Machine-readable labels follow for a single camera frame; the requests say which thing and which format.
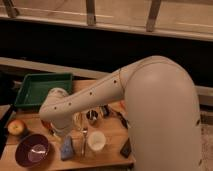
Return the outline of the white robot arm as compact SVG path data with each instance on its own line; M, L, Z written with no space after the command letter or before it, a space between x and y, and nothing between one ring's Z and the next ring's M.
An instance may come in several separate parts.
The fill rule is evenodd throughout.
M129 64L70 96L51 91L39 115L59 136L73 114L123 100L134 171L203 171L199 100L187 71L163 56Z

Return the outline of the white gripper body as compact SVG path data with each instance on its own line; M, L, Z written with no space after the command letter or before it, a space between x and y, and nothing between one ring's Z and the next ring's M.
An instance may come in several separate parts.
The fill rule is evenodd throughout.
M51 126L53 129L53 132L59 136L59 137L64 137L67 134L70 133L72 129L72 121L71 120L53 120L51 122Z

